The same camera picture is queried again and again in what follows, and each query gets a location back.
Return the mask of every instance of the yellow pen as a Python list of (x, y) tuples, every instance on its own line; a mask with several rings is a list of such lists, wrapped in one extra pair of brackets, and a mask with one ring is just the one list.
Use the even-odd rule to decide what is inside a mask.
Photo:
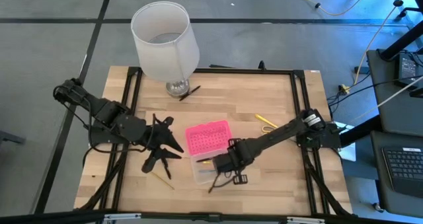
[(256, 114), (256, 118), (259, 120), (262, 120), (263, 122), (266, 122), (267, 124), (271, 125), (274, 128), (278, 128), (277, 125), (273, 124), (272, 122), (269, 122), (266, 118), (263, 118), (262, 116)]

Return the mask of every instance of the white lampshade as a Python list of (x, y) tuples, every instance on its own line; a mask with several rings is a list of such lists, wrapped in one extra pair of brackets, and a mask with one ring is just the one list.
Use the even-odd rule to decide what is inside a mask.
[(135, 13), (131, 30), (147, 76), (172, 83), (187, 80), (197, 68), (200, 51), (183, 6), (150, 3)]

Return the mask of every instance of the clear plastic container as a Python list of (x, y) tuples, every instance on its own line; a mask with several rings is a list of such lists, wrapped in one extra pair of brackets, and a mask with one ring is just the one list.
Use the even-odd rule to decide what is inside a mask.
[(217, 172), (211, 159), (204, 162), (197, 161), (213, 158), (224, 153), (227, 153), (227, 149), (218, 149), (208, 153), (191, 156), (192, 173), (194, 174), (194, 180), (197, 184), (213, 182), (217, 176)]

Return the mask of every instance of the black keyboard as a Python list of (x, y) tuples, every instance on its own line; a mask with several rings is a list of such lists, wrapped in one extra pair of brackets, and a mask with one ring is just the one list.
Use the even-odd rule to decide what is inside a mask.
[(423, 198), (423, 149), (382, 148), (394, 191)]

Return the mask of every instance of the silver lamp base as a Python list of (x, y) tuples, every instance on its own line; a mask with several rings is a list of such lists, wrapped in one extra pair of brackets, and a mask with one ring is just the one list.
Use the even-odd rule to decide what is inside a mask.
[(166, 90), (169, 95), (179, 98), (190, 90), (190, 82), (187, 80), (166, 83)]

